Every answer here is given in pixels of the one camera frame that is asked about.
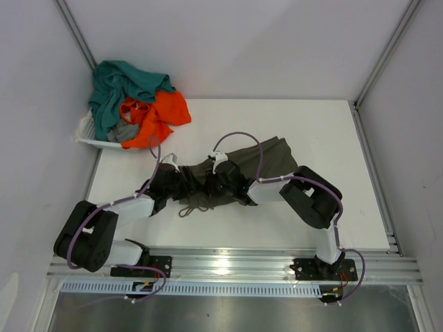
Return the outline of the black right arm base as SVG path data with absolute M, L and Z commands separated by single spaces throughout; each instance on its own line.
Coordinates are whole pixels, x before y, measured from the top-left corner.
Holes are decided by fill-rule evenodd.
M 317 257 L 295 258 L 289 268 L 294 271 L 298 281 L 339 282 L 341 277 L 345 277 L 345 281 L 356 282 L 358 280 L 353 259 L 340 258 L 334 264 L 327 264 Z

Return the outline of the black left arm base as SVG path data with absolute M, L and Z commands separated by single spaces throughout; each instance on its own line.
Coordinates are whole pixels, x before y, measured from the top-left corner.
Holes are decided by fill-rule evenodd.
M 149 260 L 146 262 L 139 261 L 136 265 L 137 266 L 147 266 L 150 268 L 156 268 L 157 270 L 160 270 L 167 278 L 171 275 L 172 270 L 172 256 L 165 256 L 165 255 L 151 255 Z M 162 278 L 162 274 L 153 271 L 153 270 L 141 270 L 141 269 L 135 269 L 135 268 L 122 268 L 120 266 L 111 268 L 110 275 L 112 277 L 140 277 L 140 278 Z

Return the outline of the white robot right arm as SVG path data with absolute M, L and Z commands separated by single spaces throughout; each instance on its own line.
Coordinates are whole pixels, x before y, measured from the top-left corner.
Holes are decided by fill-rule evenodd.
M 300 166 L 294 173 L 254 180 L 245 177 L 233 161 L 227 160 L 206 172 L 204 191 L 209 196 L 229 196 L 243 206 L 284 201 L 316 231 L 317 273 L 324 279 L 340 273 L 345 258 L 338 234 L 343 195 L 312 169 Z

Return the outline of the olive green shorts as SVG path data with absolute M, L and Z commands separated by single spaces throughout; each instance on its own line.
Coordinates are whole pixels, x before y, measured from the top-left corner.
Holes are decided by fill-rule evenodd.
M 263 178 L 274 178 L 287 175 L 297 170 L 298 164 L 291 154 L 291 148 L 284 138 L 273 137 L 260 143 L 263 150 L 262 168 L 260 176 Z M 259 147 L 257 145 L 238 149 L 227 153 L 228 158 L 233 161 L 247 178 L 254 178 L 260 160 Z M 188 197 L 179 200 L 183 209 L 179 211 L 181 218 L 189 216 L 195 209 L 205 212 L 217 206 L 234 203 L 229 197 L 209 197 L 204 192 L 206 172 L 212 170 L 213 162 L 206 159 L 197 165 L 189 166 L 190 172 L 195 178 L 197 191 Z

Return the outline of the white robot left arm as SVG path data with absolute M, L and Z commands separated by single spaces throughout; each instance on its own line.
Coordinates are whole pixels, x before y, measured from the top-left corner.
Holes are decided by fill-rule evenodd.
M 77 203 L 53 252 L 73 269 L 94 273 L 103 266 L 126 266 L 132 275 L 141 277 L 150 269 L 149 248 L 131 239 L 116 240 L 116 230 L 158 214 L 169 200 L 183 199 L 194 188 L 188 167 L 160 163 L 155 175 L 131 196 L 102 206 Z

